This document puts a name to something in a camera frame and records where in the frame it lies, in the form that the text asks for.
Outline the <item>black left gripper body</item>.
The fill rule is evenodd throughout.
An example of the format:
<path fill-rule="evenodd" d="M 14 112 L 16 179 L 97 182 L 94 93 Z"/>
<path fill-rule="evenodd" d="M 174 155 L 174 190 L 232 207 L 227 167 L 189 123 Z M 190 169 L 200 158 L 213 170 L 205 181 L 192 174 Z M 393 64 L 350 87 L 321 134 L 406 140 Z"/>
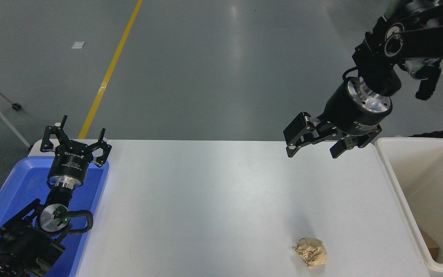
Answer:
<path fill-rule="evenodd" d="M 55 149 L 55 158 L 48 173 L 48 180 L 56 182 L 59 177 L 70 177 L 77 182 L 84 182 L 88 165 L 93 156 L 85 143 L 71 141 L 70 146 L 60 144 Z"/>

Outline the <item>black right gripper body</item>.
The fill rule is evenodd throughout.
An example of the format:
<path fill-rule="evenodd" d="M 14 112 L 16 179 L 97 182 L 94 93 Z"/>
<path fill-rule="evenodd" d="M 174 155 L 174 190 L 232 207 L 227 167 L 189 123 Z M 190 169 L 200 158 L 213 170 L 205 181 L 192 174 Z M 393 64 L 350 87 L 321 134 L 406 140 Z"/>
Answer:
<path fill-rule="evenodd" d="M 392 112 L 392 101 L 375 93 L 362 79 L 345 79 L 323 111 L 324 121 L 343 133 L 361 136 L 376 129 Z"/>

